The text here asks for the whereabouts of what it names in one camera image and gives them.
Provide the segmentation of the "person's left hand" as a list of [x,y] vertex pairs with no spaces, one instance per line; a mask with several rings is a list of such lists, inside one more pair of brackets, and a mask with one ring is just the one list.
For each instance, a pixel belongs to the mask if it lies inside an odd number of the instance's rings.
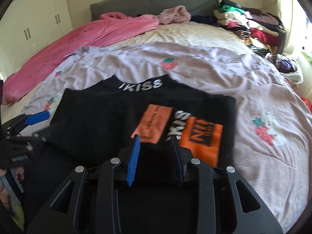
[[11,216],[17,217],[21,208],[22,195],[24,189],[22,181],[24,179],[24,168],[1,169],[1,201],[10,212]]

